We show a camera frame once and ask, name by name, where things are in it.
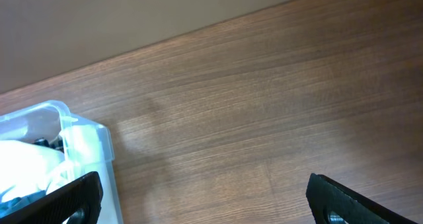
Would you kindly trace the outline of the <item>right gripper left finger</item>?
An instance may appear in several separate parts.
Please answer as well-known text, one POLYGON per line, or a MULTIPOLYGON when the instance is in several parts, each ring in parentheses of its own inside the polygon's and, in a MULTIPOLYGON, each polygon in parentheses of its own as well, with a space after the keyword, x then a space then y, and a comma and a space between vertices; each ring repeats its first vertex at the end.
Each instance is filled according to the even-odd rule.
POLYGON ((54 192, 1 218, 8 224, 96 224, 101 211, 98 172, 88 172, 54 192))

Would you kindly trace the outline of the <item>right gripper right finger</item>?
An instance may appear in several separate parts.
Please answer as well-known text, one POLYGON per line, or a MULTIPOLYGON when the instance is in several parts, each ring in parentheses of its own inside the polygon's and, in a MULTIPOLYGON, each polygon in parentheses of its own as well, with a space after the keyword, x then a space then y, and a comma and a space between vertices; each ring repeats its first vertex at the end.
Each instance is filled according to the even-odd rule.
POLYGON ((310 175, 306 197, 316 223, 416 224, 323 174, 310 175))

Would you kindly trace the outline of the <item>white cloth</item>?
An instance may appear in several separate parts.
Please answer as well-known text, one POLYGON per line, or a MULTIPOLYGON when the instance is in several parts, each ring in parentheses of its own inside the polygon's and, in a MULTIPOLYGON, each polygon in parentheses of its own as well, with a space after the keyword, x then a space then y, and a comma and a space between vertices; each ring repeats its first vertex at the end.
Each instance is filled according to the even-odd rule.
POLYGON ((61 151, 21 141, 2 141, 1 201, 41 191, 50 194, 70 182, 71 167, 61 151))

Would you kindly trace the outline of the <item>plaid flannel shirt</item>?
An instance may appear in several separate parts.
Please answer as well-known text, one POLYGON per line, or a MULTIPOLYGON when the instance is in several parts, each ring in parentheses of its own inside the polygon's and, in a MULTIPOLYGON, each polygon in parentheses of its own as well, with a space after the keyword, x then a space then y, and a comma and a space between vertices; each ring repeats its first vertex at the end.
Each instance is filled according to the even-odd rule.
POLYGON ((60 136, 57 136, 55 139, 48 141, 46 138, 42 137, 33 142, 34 145, 47 147, 54 149, 56 151, 64 152, 63 148, 63 139, 60 136))

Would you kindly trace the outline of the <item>blue denim jeans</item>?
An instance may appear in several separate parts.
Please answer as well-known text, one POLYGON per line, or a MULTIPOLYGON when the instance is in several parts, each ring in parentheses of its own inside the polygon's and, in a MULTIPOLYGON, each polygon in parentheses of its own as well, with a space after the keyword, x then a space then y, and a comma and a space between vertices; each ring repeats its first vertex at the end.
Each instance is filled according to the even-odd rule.
POLYGON ((11 213, 14 213, 17 210, 34 203, 40 198, 43 198, 45 195, 46 191, 41 190, 27 196, 17 197, 6 202, 1 202, 1 218, 6 217, 11 213))

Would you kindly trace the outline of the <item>clear plastic storage bin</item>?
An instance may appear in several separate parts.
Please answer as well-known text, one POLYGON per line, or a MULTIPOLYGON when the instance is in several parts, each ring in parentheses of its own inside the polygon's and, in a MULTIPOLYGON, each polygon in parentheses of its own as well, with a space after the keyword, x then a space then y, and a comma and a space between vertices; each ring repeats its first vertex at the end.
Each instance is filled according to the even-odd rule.
POLYGON ((112 168, 114 151, 109 129, 70 112, 66 104, 48 100, 1 116, 1 142, 33 144, 39 138, 63 139, 65 159, 72 163, 68 175, 75 179, 96 171, 103 189, 99 223, 123 222, 112 168))

